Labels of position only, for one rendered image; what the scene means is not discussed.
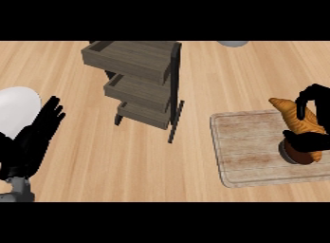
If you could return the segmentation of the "pale wooden cutting board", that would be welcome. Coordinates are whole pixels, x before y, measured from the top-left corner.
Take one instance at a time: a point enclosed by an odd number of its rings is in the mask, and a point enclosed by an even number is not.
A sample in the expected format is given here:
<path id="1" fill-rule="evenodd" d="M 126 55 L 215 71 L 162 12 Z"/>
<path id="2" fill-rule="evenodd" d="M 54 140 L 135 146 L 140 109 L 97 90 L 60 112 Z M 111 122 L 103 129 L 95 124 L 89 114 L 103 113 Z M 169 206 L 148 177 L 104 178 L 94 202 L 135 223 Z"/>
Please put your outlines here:
<path id="1" fill-rule="evenodd" d="M 230 188 L 330 180 L 330 151 L 309 165 L 280 154 L 287 129 L 277 110 L 216 113 L 209 117 L 222 183 Z"/>

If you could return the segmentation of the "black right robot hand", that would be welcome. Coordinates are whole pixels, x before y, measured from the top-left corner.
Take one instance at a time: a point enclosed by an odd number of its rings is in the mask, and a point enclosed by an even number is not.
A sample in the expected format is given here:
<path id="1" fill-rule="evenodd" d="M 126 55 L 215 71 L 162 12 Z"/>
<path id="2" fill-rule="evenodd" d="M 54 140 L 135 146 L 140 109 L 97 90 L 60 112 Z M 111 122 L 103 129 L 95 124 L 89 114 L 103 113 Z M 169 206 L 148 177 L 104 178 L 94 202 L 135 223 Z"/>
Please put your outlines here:
<path id="1" fill-rule="evenodd" d="M 317 123 L 324 128 L 325 134 L 306 132 L 296 135 L 289 130 L 283 131 L 291 148 L 297 152 L 314 152 L 330 150 L 330 88 L 319 85 L 309 85 L 300 92 L 294 100 L 296 118 L 305 118 L 305 108 L 308 101 L 315 102 Z"/>

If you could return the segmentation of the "golden brown croissant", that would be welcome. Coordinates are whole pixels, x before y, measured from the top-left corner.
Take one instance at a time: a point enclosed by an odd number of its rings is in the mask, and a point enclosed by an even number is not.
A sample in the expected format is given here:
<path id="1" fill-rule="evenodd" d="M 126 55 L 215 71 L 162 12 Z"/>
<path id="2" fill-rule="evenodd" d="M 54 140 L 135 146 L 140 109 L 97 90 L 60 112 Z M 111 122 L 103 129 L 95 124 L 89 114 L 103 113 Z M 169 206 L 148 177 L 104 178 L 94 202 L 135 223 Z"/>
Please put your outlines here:
<path id="1" fill-rule="evenodd" d="M 303 134 L 306 132 L 324 134 L 324 128 L 317 124 L 317 116 L 309 109 L 305 109 L 305 118 L 299 120 L 296 118 L 296 103 L 291 100 L 269 98 L 268 101 L 280 111 L 289 130 L 294 134 Z M 287 157 L 294 163 L 308 165 L 321 160 L 319 151 L 309 153 L 297 152 L 291 148 L 287 140 L 283 141 L 283 147 Z"/>

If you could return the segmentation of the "grey round object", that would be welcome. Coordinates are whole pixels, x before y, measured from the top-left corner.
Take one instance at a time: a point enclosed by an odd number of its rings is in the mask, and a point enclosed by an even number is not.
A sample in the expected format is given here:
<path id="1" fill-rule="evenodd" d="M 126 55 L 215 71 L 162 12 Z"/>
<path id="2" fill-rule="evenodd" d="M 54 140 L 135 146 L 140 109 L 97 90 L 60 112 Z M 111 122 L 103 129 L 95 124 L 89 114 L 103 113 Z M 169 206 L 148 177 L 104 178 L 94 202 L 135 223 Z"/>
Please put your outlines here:
<path id="1" fill-rule="evenodd" d="M 216 41 L 224 47 L 243 47 L 249 41 Z"/>

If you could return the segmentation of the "grey wooden tiered basket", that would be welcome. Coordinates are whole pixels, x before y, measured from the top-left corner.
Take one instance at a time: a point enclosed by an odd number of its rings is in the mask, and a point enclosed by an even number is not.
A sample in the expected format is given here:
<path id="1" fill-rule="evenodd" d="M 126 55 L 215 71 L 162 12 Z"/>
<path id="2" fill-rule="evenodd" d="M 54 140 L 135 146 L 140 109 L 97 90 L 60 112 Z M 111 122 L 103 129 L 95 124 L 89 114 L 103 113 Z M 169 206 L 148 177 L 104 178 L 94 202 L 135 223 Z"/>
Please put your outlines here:
<path id="1" fill-rule="evenodd" d="M 184 101 L 178 101 L 178 41 L 91 41 L 81 50 L 83 64 L 104 70 L 104 95 L 120 101 L 114 124 L 132 119 L 170 128 L 172 142 Z"/>

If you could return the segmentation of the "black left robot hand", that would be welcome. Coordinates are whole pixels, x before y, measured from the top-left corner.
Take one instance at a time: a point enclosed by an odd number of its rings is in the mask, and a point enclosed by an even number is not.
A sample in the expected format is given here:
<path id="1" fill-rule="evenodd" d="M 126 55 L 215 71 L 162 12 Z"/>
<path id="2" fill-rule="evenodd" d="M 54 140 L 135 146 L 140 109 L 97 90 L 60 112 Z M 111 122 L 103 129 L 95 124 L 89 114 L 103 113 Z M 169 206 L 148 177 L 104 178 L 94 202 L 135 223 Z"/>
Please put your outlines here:
<path id="1" fill-rule="evenodd" d="M 60 99 L 51 96 L 33 122 L 11 139 L 0 132 L 0 179 L 29 178 L 41 167 L 48 143 L 66 116 Z"/>

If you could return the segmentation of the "white oval plate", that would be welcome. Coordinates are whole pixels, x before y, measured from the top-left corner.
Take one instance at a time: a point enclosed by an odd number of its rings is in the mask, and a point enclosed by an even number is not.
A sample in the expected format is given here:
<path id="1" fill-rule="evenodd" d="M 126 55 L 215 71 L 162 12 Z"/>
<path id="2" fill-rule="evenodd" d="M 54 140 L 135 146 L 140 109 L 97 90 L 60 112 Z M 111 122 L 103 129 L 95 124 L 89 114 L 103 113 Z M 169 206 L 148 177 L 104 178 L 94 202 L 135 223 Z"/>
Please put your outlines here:
<path id="1" fill-rule="evenodd" d="M 41 111 L 41 97 L 24 86 L 0 90 L 0 132 L 11 139 L 29 125 Z"/>

